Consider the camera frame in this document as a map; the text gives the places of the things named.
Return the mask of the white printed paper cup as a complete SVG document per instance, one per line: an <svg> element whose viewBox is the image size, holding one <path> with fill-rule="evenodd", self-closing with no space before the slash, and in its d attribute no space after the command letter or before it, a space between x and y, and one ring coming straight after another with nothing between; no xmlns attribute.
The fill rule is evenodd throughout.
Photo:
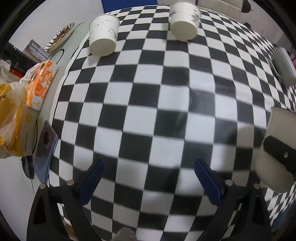
<svg viewBox="0 0 296 241"><path fill-rule="evenodd" d="M195 39L201 20L201 11L190 1L178 1L170 9L170 31L180 41Z"/></svg>

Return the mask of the small white paper cup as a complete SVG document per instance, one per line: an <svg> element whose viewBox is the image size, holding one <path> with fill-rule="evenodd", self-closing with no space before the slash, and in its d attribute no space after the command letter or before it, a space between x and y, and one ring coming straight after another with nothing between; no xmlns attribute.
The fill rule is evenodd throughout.
<svg viewBox="0 0 296 241"><path fill-rule="evenodd" d="M104 57L116 49L120 20L112 14L96 16L89 24L89 49L91 54Z"/></svg>

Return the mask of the dark smartphone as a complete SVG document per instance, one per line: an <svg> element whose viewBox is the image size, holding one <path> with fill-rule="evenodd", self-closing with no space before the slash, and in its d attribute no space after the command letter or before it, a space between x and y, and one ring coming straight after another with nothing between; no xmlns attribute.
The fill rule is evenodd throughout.
<svg viewBox="0 0 296 241"><path fill-rule="evenodd" d="M57 142L58 135L46 120L38 141L34 164L35 174L41 184L47 184L51 159L55 152Z"/></svg>

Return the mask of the grey ceramic mug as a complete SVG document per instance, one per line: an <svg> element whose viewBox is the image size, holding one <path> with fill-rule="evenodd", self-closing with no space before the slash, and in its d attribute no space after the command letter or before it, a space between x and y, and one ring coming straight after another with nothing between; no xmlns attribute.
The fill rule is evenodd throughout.
<svg viewBox="0 0 296 241"><path fill-rule="evenodd" d="M295 85L295 67L283 47L279 47L271 56L271 66L276 77L285 87Z"/></svg>

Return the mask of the yellow plastic bag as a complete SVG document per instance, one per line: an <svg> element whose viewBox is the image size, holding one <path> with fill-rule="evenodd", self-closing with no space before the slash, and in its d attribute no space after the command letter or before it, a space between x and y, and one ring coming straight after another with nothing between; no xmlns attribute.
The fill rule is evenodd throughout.
<svg viewBox="0 0 296 241"><path fill-rule="evenodd" d="M26 106L27 92L18 82L1 83L1 158L33 153L38 112Z"/></svg>

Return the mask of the black white checkered tablecloth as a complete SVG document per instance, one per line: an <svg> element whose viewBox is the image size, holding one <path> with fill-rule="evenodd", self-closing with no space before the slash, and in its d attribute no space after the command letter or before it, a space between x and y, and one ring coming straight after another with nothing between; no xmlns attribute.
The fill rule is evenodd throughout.
<svg viewBox="0 0 296 241"><path fill-rule="evenodd" d="M203 11L197 37L176 40L169 6L118 9L117 47L96 57L84 38L52 118L59 141L50 184L102 159L86 217L103 240L129 227L139 240L196 240L216 211L196 158L235 184L259 183L254 160L273 106L295 109L295 88L273 76L274 46L225 16Z"/></svg>

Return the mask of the orange tissue pack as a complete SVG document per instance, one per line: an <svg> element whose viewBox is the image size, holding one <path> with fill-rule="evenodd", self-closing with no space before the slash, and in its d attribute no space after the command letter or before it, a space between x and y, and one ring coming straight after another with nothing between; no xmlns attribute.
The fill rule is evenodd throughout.
<svg viewBox="0 0 296 241"><path fill-rule="evenodd" d="M52 60L37 63L19 83L26 89L26 106L40 111L58 67Z"/></svg>

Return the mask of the grey storage box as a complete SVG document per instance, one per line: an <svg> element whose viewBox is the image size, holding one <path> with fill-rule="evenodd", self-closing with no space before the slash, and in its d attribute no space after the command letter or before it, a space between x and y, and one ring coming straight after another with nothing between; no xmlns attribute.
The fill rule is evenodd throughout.
<svg viewBox="0 0 296 241"><path fill-rule="evenodd" d="M23 52L36 62L43 62L50 59L50 54L33 39L30 40Z"/></svg>

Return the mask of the patterned plate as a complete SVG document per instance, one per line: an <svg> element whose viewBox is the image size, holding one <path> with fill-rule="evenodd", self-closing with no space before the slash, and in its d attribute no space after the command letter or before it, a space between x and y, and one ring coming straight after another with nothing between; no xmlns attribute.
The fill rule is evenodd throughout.
<svg viewBox="0 0 296 241"><path fill-rule="evenodd" d="M74 30L74 26L75 23L69 23L66 26L64 26L61 30L59 30L54 36L53 38L46 44L45 50L47 52L51 51L52 49L55 48L55 46L57 46L59 43L61 43L61 41L63 40L63 38L65 38L67 36L67 34L69 34L72 30Z"/></svg>

